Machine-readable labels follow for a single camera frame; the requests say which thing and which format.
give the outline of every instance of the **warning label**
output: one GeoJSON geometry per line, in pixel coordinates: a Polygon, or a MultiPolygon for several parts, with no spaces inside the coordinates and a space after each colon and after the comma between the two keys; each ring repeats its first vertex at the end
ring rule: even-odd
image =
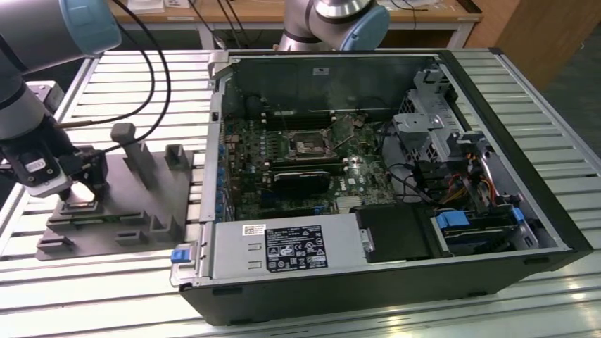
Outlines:
{"type": "Polygon", "coordinates": [[[267,229],[266,253],[271,273],[328,268],[322,225],[267,229]]]}

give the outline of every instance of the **aluminum table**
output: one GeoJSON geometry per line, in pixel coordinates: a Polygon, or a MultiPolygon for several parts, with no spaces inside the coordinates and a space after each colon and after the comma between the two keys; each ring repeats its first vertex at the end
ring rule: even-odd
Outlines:
{"type": "MultiPolygon", "coordinates": [[[[170,51],[174,103],[150,137],[151,149],[194,149],[190,233],[199,201],[208,122],[208,51],[170,51]]],[[[485,49],[454,52],[508,126],[560,202],[597,251],[552,273],[528,277],[496,295],[368,311],[212,327],[170,283],[171,251],[39,262],[36,243],[56,198],[31,198],[16,186],[0,212],[0,337],[549,337],[601,331],[601,163],[504,56],[485,49]]],[[[155,69],[162,69],[151,53],[155,69]]],[[[90,120],[128,113],[146,100],[144,58],[108,52],[84,62],[56,116],[90,120]]],[[[164,74],[159,73],[159,90],[164,74]]],[[[143,133],[162,110],[164,92],[132,117],[143,133]]],[[[475,129],[477,122],[468,121],[475,129]]],[[[110,146],[110,125],[70,132],[78,144],[110,146]]]]}

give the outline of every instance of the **black cable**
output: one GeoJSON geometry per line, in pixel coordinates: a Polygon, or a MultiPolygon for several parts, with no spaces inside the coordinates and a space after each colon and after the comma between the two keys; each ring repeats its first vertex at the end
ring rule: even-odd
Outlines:
{"type": "Polygon", "coordinates": [[[199,16],[199,19],[202,20],[203,25],[206,25],[207,30],[211,32],[211,36],[214,36],[214,41],[215,41],[215,43],[219,44],[219,38],[218,38],[218,36],[215,35],[215,31],[214,31],[214,30],[211,29],[211,27],[208,26],[208,23],[207,23],[207,21],[206,21],[206,18],[204,18],[203,15],[200,14],[199,9],[198,9],[196,6],[195,6],[195,3],[192,2],[192,0],[188,0],[188,3],[190,3],[190,6],[192,7],[192,10],[194,10],[195,13],[196,13],[196,15],[199,16]]]}
{"type": "Polygon", "coordinates": [[[414,184],[408,183],[407,180],[404,180],[403,178],[400,178],[399,176],[395,175],[395,173],[388,170],[388,173],[391,174],[391,176],[394,177],[395,180],[398,180],[406,187],[408,187],[411,190],[414,190],[419,196],[422,197],[422,199],[432,204],[439,206],[440,204],[426,194],[426,192],[423,192],[414,184]]]}
{"type": "Polygon", "coordinates": [[[266,32],[266,30],[260,30],[259,31],[259,34],[258,34],[258,36],[256,36],[256,39],[252,41],[252,42],[250,42],[250,44],[248,44],[248,47],[250,48],[252,48],[254,47],[254,45],[262,40],[262,37],[263,37],[263,33],[266,32]]]}
{"type": "Polygon", "coordinates": [[[228,19],[230,27],[232,29],[234,39],[236,40],[238,48],[243,49],[243,46],[240,45],[240,40],[238,39],[236,29],[234,28],[234,23],[232,23],[232,20],[230,19],[230,15],[228,15],[228,12],[226,11],[226,7],[224,7],[224,4],[222,3],[222,0],[218,0],[218,4],[219,4],[219,7],[222,8],[222,12],[226,15],[226,18],[228,19]]]}
{"type": "Polygon", "coordinates": [[[104,123],[111,123],[111,122],[116,122],[120,120],[126,120],[127,118],[130,118],[134,115],[136,115],[138,113],[140,113],[144,110],[144,108],[147,108],[148,104],[152,101],[152,96],[155,95],[158,81],[156,81],[156,77],[155,77],[155,67],[152,66],[151,58],[148,57],[147,52],[144,51],[144,49],[142,48],[142,46],[136,42],[136,40],[134,39],[130,32],[123,28],[123,26],[119,23],[118,23],[118,26],[119,26],[119,30],[122,31],[123,35],[126,35],[126,37],[130,39],[130,41],[132,41],[136,49],[140,51],[140,53],[144,56],[144,59],[147,61],[147,64],[148,64],[148,69],[151,71],[151,91],[148,93],[147,101],[144,101],[144,103],[140,105],[140,107],[131,113],[116,116],[115,118],[107,118],[104,120],[96,120],[96,121],[90,120],[90,121],[82,121],[82,122],[75,122],[75,123],[60,123],[56,125],[56,128],[59,128],[59,129],[66,129],[66,128],[71,128],[71,127],[87,127],[90,125],[102,125],[104,123]]]}
{"type": "Polygon", "coordinates": [[[411,8],[406,8],[402,7],[396,4],[395,0],[391,0],[391,2],[394,3],[395,7],[398,7],[399,9],[403,9],[404,11],[412,11],[414,13],[414,30],[418,30],[418,16],[415,15],[415,12],[428,12],[428,9],[415,9],[414,5],[407,1],[407,0],[402,0],[411,8]]]}
{"type": "Polygon", "coordinates": [[[231,4],[231,0],[226,0],[226,3],[228,4],[230,10],[232,11],[232,14],[234,14],[234,17],[236,18],[238,24],[240,26],[240,30],[243,31],[244,39],[247,39],[247,48],[248,48],[250,47],[250,43],[251,43],[251,39],[248,37],[247,30],[244,29],[243,22],[240,21],[240,19],[238,17],[238,13],[236,13],[236,10],[234,9],[234,6],[231,4]]]}
{"type": "Polygon", "coordinates": [[[158,40],[155,39],[155,36],[151,33],[151,30],[148,30],[146,24],[143,23],[143,21],[140,20],[138,15],[130,10],[128,6],[126,6],[120,0],[114,0],[114,3],[126,11],[126,13],[134,19],[134,21],[136,21],[142,30],[144,30],[144,33],[147,34],[152,44],[155,45],[155,48],[158,49],[159,57],[162,58],[162,63],[163,63],[164,72],[166,72],[167,97],[166,97],[166,104],[163,107],[162,114],[159,115],[159,118],[158,118],[155,124],[152,125],[151,129],[140,137],[135,138],[131,142],[127,142],[126,144],[118,144],[116,146],[112,146],[112,147],[104,149],[102,151],[103,153],[108,153],[111,151],[115,151],[115,150],[123,148],[124,146],[132,145],[132,144],[143,141],[155,132],[155,130],[159,128],[159,125],[162,125],[163,119],[167,115],[167,111],[170,110],[171,95],[172,95],[170,65],[167,64],[167,59],[166,59],[166,55],[164,55],[162,46],[159,45],[158,40]]]}

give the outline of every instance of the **wooden desk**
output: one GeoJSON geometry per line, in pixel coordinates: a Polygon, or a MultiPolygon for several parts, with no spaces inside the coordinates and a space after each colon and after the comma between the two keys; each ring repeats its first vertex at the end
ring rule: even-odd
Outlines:
{"type": "MultiPolygon", "coordinates": [[[[284,2],[286,0],[235,0],[232,1],[244,28],[248,30],[282,30],[284,28],[284,2]]],[[[139,29],[132,23],[131,17],[110,1],[111,9],[118,20],[124,23],[130,30],[139,29]]],[[[387,6],[391,11],[392,30],[452,30],[448,47],[461,48],[468,40],[469,33],[476,22],[483,18],[481,14],[468,13],[456,0],[444,0],[442,4],[423,6],[428,11],[416,11],[414,22],[414,12],[399,10],[394,6],[387,6]]],[[[199,0],[196,3],[203,18],[207,20],[212,30],[230,30],[230,23],[216,0],[199,0]]],[[[215,42],[211,32],[202,24],[192,9],[166,8],[164,13],[140,15],[148,28],[154,30],[198,30],[204,49],[215,49],[215,42]]]]}
{"type": "Polygon", "coordinates": [[[473,0],[485,14],[468,47],[499,47],[539,90],[601,20],[601,0],[473,0]]]}

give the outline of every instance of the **blue tab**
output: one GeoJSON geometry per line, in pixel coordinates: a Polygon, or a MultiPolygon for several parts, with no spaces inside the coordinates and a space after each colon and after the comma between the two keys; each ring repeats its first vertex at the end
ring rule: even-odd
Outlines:
{"type": "Polygon", "coordinates": [[[444,217],[443,214],[436,216],[436,223],[439,224],[440,229],[444,229],[446,227],[450,226],[450,223],[447,222],[447,218],[444,217]]]}
{"type": "Polygon", "coordinates": [[[171,253],[171,263],[190,263],[190,249],[175,249],[171,253]]]}
{"type": "Polygon", "coordinates": [[[463,211],[446,211],[436,217],[436,221],[440,229],[469,225],[467,213],[463,211]]]}
{"type": "Polygon", "coordinates": [[[511,211],[513,213],[513,216],[516,216],[516,220],[517,220],[519,223],[525,221],[527,218],[524,217],[524,213],[520,210],[520,208],[513,208],[513,209],[511,209],[511,211]]]}

